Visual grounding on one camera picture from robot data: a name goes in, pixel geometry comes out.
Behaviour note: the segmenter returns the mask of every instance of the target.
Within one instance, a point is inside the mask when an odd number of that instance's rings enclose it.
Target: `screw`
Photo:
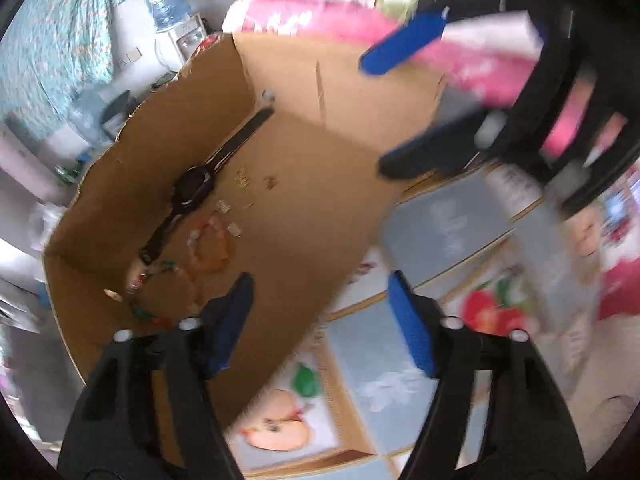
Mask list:
[[[118,330],[113,335],[113,340],[116,343],[124,343],[125,341],[128,341],[129,339],[132,339],[132,338],[133,338],[133,330],[129,330],[128,328],[124,330]]]
[[[517,341],[518,343],[524,343],[529,340],[529,334],[527,334],[524,330],[516,329],[511,330],[509,338]]]
[[[460,330],[465,323],[456,316],[447,316],[440,321],[444,328],[450,328],[451,330]]]
[[[202,321],[199,317],[185,317],[180,323],[178,323],[178,328],[186,332],[188,330],[197,329],[201,324]]]

